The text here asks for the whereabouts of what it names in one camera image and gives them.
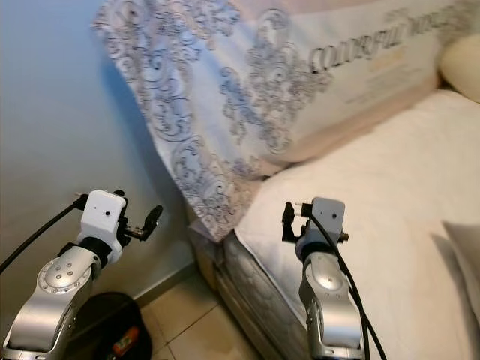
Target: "tile floor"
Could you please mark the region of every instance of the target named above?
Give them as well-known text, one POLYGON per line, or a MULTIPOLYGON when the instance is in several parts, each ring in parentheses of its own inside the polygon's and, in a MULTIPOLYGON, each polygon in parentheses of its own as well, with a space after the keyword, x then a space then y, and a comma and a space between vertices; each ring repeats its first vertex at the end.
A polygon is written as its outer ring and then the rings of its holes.
POLYGON ((199 274, 142 308, 152 360, 261 359, 199 274))

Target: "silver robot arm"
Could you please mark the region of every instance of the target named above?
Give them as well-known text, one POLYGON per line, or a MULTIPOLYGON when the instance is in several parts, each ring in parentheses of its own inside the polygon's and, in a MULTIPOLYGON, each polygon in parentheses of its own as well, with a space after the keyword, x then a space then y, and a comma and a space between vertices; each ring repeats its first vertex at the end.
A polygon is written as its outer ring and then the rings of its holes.
POLYGON ((130 238, 146 240, 157 225, 157 206, 142 229, 127 227, 123 192, 92 191, 85 204, 77 243, 39 272, 35 290, 17 314, 5 339, 4 360, 60 360, 76 315, 89 298, 101 269, 116 262, 130 238))
MULTIPOLYGON (((310 212, 337 244, 348 239, 342 224, 345 205, 330 199, 315 198, 303 204, 302 216, 310 212)), ((283 240, 295 242, 297 257, 303 262, 298 294, 307 312, 307 336, 312 359, 362 360, 362 322, 349 297, 349 282, 338 258, 320 230, 309 220, 301 236, 293 234, 295 217, 291 203, 283 213, 283 240)))

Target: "black cable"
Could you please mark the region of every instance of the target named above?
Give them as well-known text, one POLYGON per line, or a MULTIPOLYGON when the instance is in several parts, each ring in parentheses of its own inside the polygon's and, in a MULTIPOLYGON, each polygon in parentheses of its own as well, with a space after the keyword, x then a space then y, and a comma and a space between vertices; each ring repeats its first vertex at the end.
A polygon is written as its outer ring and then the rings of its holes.
POLYGON ((88 195, 83 194, 79 199, 75 200, 73 204, 68 206, 64 211, 55 216, 48 223, 43 225, 40 229, 35 231, 29 238, 27 238, 15 251, 0 265, 0 274, 40 235, 45 233, 54 223, 62 219, 66 214, 71 212, 73 209, 83 210, 85 208, 86 200, 88 195))
POLYGON ((383 351, 382 344, 380 343, 379 338, 377 337, 377 333, 374 330, 374 327, 371 325, 370 320, 368 319, 367 314, 365 313, 365 310, 363 308, 362 304, 362 299, 360 298, 359 290, 355 284, 355 281, 353 280, 353 276, 350 273, 350 270, 348 269, 347 264, 344 261, 344 258, 341 256, 340 251, 338 250, 337 245, 333 242, 332 238, 330 235, 327 233, 325 228, 322 226, 322 224, 317 220, 316 217, 314 217, 313 214, 309 214, 308 217, 313 221, 313 223, 318 227, 322 235, 325 237, 327 240, 328 244, 331 246, 332 250, 335 253, 335 256, 338 258, 338 262, 340 264, 341 270, 345 273, 346 277, 348 278, 351 286, 351 294, 353 297, 353 300, 355 301, 358 311, 360 312, 360 319, 361 319, 361 330, 364 334, 363 336, 363 342, 364 342, 364 351, 365 351, 365 358, 366 360, 370 359, 370 346, 368 343, 368 331, 367 328, 370 329, 370 333, 372 334, 373 341, 375 342, 376 348, 378 349, 378 352, 380 354, 380 358, 382 360, 386 360, 386 355, 385 352, 383 351))

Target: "gray wall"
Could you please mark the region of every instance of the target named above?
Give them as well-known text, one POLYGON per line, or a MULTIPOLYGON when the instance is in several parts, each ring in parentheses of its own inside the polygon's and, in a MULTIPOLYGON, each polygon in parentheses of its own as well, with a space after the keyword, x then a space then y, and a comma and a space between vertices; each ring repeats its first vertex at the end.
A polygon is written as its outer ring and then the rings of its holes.
MULTIPOLYGON (((103 0, 0 1, 0 259, 70 204, 74 193, 125 190, 130 223, 165 212, 132 241, 95 291, 137 296, 192 262, 180 193, 128 87, 89 28, 103 0)), ((39 268, 79 232, 75 211, 1 276, 1 341, 39 268)))

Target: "white sheet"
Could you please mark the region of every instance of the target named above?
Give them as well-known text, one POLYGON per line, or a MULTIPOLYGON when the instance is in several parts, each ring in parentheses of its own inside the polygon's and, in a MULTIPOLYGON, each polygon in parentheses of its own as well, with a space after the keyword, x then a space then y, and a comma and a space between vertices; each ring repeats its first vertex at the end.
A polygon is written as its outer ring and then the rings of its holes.
POLYGON ((345 202, 350 240, 340 251, 388 358, 479 359, 479 330, 440 224, 480 222, 479 184, 480 105, 439 90, 329 156, 270 178, 235 232, 305 323, 302 265, 281 242, 284 204, 345 202))

